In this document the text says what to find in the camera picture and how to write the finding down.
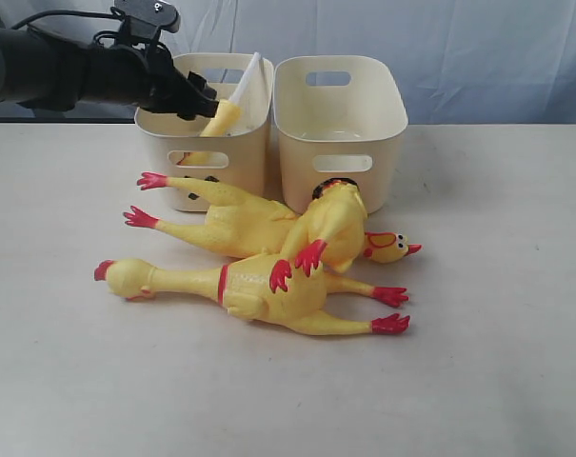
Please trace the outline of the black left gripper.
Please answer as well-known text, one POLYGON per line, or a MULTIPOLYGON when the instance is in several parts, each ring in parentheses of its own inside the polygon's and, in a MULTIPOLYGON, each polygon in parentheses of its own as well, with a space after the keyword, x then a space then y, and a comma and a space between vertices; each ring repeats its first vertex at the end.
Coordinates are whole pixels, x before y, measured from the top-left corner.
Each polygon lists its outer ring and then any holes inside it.
POLYGON ((175 113, 188 121, 216 115, 217 90, 202 75, 194 71, 184 75, 177 70, 162 46, 147 50, 89 47, 85 55, 82 101, 134 105, 156 113, 175 113))

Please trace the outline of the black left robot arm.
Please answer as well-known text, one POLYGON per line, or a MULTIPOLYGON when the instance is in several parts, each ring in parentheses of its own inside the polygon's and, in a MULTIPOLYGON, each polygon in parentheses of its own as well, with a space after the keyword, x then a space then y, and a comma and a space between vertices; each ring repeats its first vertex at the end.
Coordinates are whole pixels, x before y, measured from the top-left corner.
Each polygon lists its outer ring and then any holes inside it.
POLYGON ((41 30, 0 29, 0 103, 65 112, 79 102, 135 106, 185 120, 212 118, 217 92, 170 54, 83 45, 41 30))

